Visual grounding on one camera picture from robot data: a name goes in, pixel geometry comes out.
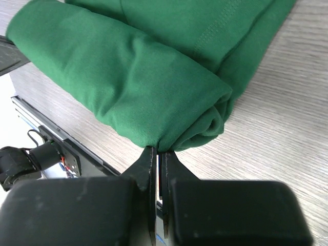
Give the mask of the green t shirt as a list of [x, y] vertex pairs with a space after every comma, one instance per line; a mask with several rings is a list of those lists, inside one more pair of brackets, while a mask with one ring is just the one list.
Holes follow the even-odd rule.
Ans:
[[294, 1], [30, 1], [6, 38], [139, 147], [223, 133]]

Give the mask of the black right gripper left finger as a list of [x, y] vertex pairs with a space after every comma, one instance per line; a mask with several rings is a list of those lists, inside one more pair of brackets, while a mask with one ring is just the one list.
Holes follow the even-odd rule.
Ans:
[[119, 176], [26, 180], [1, 207], [1, 245], [156, 245], [156, 154]]

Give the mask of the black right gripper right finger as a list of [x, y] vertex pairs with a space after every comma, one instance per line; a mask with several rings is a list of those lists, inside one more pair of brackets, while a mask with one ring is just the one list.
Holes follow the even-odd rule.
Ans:
[[289, 186], [263, 180], [201, 180], [174, 152], [160, 155], [164, 237], [170, 245], [312, 245]]

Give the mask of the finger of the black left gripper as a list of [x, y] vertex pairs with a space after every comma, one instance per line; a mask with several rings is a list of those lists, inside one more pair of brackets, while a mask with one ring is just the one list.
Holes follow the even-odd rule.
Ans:
[[13, 42], [7, 40], [2, 35], [0, 47], [0, 76], [10, 73], [30, 62]]

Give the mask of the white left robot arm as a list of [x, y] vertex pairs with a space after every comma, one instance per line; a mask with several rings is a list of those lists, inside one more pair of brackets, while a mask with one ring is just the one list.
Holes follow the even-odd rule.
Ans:
[[[13, 42], [1, 36], [1, 76], [28, 62]], [[33, 149], [1, 148], [1, 186], [5, 191], [9, 191], [18, 181], [41, 178], [41, 171], [61, 161], [59, 145], [41, 134], [39, 136], [45, 143]]]

